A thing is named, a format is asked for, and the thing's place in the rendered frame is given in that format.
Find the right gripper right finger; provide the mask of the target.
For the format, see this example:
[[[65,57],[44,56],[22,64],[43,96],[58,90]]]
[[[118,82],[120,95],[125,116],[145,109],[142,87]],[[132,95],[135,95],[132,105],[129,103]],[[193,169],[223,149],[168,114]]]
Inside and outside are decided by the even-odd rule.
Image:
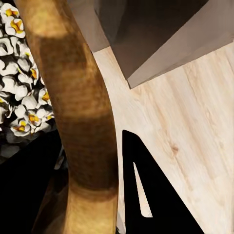
[[[140,137],[122,136],[126,234],[205,234]],[[134,163],[153,217],[141,214]]]

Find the popcorn bag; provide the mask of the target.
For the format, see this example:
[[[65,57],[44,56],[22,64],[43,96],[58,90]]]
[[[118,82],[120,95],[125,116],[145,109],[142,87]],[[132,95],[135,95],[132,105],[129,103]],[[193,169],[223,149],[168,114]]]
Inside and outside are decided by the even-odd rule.
[[[66,0],[1,1],[19,11],[68,164],[65,170],[53,170],[31,234],[116,234],[119,171],[113,109],[72,11]],[[21,105],[15,94],[11,98]],[[12,113],[7,119],[17,117]]]

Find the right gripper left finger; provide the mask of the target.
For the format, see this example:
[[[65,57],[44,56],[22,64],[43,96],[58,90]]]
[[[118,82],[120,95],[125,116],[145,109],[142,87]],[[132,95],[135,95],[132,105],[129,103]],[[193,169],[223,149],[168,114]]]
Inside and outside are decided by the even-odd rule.
[[[0,165],[0,234],[31,234],[62,148],[50,131]]]

